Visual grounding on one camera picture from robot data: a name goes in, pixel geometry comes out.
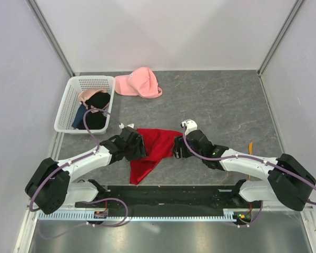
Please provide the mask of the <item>red cloth napkin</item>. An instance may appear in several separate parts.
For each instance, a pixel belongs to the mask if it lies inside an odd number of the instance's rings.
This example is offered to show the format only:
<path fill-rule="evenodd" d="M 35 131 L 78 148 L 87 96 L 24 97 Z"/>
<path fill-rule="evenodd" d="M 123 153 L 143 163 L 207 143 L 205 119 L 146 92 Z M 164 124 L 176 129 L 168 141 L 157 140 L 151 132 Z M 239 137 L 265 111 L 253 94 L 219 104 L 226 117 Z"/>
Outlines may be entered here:
<path fill-rule="evenodd" d="M 130 162 L 130 184 L 139 184 L 165 158 L 173 156 L 174 139 L 181 132 L 163 129 L 138 128 L 144 140 L 147 156 Z"/>

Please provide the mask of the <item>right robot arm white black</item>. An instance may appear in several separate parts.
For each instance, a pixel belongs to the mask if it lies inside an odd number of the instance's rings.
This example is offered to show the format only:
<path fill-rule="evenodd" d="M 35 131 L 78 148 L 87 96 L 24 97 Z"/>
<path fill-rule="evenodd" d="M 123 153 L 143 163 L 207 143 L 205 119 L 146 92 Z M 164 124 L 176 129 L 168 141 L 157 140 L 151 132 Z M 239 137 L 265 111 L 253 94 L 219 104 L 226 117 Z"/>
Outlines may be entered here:
<path fill-rule="evenodd" d="M 294 211 L 302 211 L 316 184 L 315 178 L 291 155 L 263 158 L 212 144 L 201 130 L 174 139 L 176 158 L 198 157 L 210 169 L 239 172 L 257 178 L 240 180 L 231 193 L 231 202 L 244 207 L 248 202 L 279 201 Z"/>

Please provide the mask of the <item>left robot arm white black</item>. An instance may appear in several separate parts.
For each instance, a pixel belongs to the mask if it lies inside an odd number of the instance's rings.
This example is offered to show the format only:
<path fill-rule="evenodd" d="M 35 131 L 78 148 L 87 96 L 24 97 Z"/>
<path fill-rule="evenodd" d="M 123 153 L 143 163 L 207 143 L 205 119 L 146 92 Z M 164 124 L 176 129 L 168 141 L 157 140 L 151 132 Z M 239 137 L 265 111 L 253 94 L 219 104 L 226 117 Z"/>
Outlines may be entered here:
<path fill-rule="evenodd" d="M 79 177 L 101 167 L 107 167 L 123 159 L 127 161 L 145 158 L 147 151 L 142 135 L 127 126 L 119 135 L 102 141 L 92 150 L 75 157 L 55 161 L 44 159 L 32 175 L 25 192 L 30 197 L 30 211 L 43 211 L 49 215 L 62 205 L 88 202 L 100 207 L 105 194 L 91 182 L 79 185 Z"/>

